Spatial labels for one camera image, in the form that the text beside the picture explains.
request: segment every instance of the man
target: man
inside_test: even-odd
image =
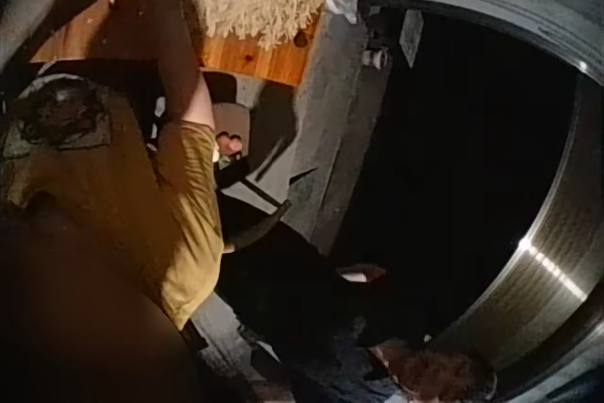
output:
[[[199,398],[190,373],[163,373],[183,367],[143,294],[182,329],[218,279],[214,119],[181,0],[144,3],[171,120],[155,161],[123,96],[78,76],[36,79],[1,131],[2,340],[32,379],[14,383],[20,401]]]
[[[107,260],[181,329],[218,279],[214,119],[180,0],[144,0],[171,123],[151,162],[118,93],[77,76],[42,77],[14,102],[2,147],[2,200],[40,194],[107,243]]]
[[[226,235],[263,217],[225,195],[218,201]],[[345,281],[312,244],[279,224],[225,257],[217,291],[273,347],[298,403],[491,398],[491,366],[474,355],[425,349],[421,295],[395,296],[390,280]]]

